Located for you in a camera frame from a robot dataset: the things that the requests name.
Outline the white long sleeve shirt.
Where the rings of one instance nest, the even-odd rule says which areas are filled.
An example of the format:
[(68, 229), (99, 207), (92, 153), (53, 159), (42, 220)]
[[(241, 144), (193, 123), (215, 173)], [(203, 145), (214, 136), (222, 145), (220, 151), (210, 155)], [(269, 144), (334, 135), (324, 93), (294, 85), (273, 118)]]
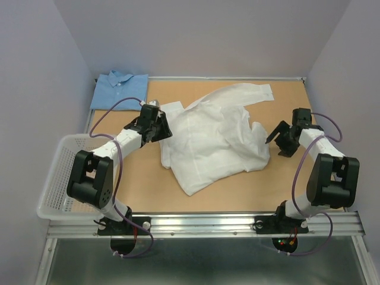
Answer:
[(164, 104), (172, 136), (160, 142), (161, 164), (188, 196), (219, 179), (262, 170), (270, 160), (267, 132), (246, 106), (274, 99), (268, 84), (238, 83), (183, 107)]

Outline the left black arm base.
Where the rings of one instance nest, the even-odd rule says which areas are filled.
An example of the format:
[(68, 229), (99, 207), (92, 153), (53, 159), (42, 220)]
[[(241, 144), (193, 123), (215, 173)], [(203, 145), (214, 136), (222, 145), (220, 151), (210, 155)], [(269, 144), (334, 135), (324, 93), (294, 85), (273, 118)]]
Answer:
[(97, 235), (110, 238), (110, 249), (114, 256), (120, 258), (135, 258), (141, 256), (152, 246), (150, 232), (151, 217), (135, 216), (132, 222), (142, 229), (130, 225), (126, 221), (113, 221), (103, 217), (93, 220), (97, 224)]

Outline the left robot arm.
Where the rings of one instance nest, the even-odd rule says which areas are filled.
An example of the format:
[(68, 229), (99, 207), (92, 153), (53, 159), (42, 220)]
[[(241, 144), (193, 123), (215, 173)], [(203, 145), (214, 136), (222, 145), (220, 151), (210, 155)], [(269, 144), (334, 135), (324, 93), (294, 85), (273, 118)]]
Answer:
[(170, 138), (166, 114), (159, 102), (142, 103), (140, 115), (124, 126), (116, 136), (106, 136), (108, 142), (92, 150), (80, 150), (74, 158), (66, 193), (69, 197), (88, 204), (103, 215), (97, 224), (99, 235), (148, 235), (143, 223), (132, 221), (131, 209), (116, 199), (121, 182), (122, 162), (126, 156), (145, 146)]

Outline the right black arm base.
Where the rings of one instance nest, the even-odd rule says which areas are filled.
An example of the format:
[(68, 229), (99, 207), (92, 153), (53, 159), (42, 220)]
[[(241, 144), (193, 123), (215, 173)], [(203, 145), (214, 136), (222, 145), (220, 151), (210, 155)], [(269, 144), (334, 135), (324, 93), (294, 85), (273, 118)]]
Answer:
[(305, 220), (277, 215), (255, 216), (252, 228), (258, 235), (273, 235), (274, 247), (280, 252), (292, 254), (298, 246), (298, 235), (309, 233)]

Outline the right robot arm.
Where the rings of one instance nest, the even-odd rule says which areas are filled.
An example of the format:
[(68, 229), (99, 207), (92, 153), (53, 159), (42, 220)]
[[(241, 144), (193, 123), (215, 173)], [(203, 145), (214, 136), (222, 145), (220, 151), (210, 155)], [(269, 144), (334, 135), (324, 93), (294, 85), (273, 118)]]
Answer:
[(267, 137), (266, 142), (274, 141), (283, 157), (291, 157), (303, 146), (305, 152), (300, 162), (311, 157), (314, 165), (303, 195), (297, 197), (292, 193), (291, 199), (283, 201), (273, 215), (257, 220), (265, 233), (286, 233), (293, 229), (304, 232), (306, 219), (354, 203), (360, 163), (338, 151), (332, 143), (342, 139), (326, 135), (319, 125), (312, 123), (312, 115), (310, 109), (294, 109), (291, 124), (281, 121)]

